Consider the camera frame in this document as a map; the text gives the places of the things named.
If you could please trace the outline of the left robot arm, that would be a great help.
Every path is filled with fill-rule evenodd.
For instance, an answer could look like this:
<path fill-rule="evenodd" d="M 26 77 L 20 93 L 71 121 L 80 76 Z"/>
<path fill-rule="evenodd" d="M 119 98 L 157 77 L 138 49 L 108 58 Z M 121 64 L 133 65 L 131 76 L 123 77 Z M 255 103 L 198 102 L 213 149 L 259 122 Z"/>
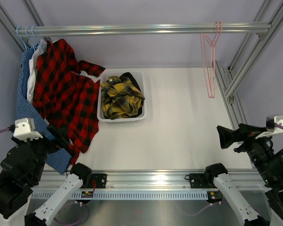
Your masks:
<path fill-rule="evenodd" d="M 92 182 L 92 170 L 75 164 L 57 191 L 33 213 L 26 213 L 32 187 L 39 184 L 49 154 L 70 146 L 61 131 L 52 126 L 48 129 L 53 140 L 24 123 L 15 127 L 13 140 L 17 146 L 0 163 L 0 226 L 49 226 L 70 196 Z"/>

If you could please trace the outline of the yellow plaid shirt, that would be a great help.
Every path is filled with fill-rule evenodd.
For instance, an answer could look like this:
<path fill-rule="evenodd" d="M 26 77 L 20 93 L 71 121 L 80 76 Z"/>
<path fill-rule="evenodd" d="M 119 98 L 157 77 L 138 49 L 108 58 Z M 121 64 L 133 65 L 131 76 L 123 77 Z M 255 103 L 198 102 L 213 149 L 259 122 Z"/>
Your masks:
<path fill-rule="evenodd" d="M 100 87 L 100 106 L 105 119 L 136 118 L 141 115 L 145 96 L 131 73 L 109 76 Z"/>

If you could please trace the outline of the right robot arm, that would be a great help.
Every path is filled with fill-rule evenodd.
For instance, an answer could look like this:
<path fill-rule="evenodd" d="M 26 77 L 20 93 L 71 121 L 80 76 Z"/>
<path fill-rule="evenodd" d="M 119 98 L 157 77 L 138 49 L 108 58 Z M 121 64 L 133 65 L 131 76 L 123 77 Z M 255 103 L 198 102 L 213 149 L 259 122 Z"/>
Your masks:
<path fill-rule="evenodd" d="M 221 163 L 206 167 L 204 182 L 216 187 L 226 198 L 241 226 L 283 226 L 283 149 L 273 150 L 270 128 L 240 124 L 237 130 L 217 126 L 222 149 L 229 148 L 235 142 L 241 145 L 236 153 L 247 153 L 259 175 L 269 190 L 265 193 L 272 217 L 265 220 L 255 211 L 239 190 Z"/>

